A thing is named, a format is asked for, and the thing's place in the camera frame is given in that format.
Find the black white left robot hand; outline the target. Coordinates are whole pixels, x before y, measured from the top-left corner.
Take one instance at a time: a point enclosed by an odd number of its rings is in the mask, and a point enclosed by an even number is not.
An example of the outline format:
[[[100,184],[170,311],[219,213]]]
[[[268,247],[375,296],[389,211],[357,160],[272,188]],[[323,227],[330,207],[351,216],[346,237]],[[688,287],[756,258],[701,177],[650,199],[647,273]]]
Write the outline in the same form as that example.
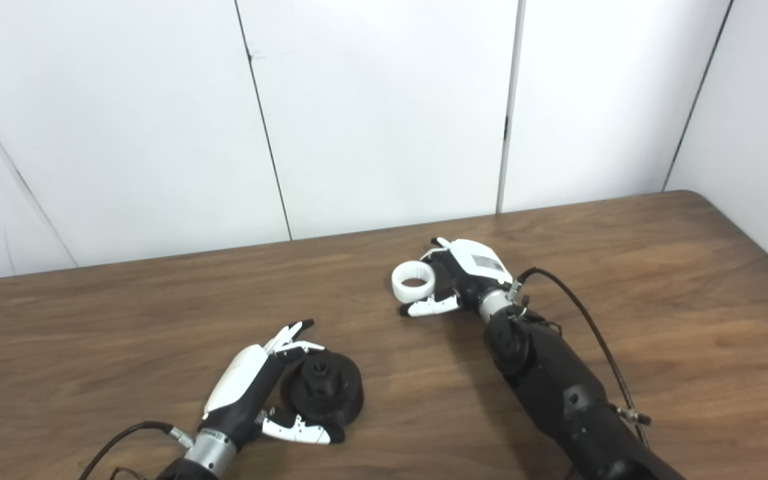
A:
[[[205,402],[198,429],[222,434],[236,451],[260,435],[289,443],[344,443],[345,432],[340,427],[315,423],[289,410],[265,408],[288,365],[326,350],[300,338],[314,324],[313,319],[293,322],[265,345],[253,344],[238,352]]]

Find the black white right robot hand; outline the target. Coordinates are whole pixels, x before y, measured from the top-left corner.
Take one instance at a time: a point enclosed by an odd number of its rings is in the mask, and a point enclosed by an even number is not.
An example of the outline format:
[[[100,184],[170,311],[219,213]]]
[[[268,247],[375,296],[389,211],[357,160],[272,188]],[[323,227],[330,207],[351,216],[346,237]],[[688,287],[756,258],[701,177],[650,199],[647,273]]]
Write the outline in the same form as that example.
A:
[[[467,239],[431,240],[433,248],[417,261],[396,267],[394,292],[399,315],[420,318],[457,310],[475,312],[485,324],[514,305],[509,291],[514,277],[493,249]]]

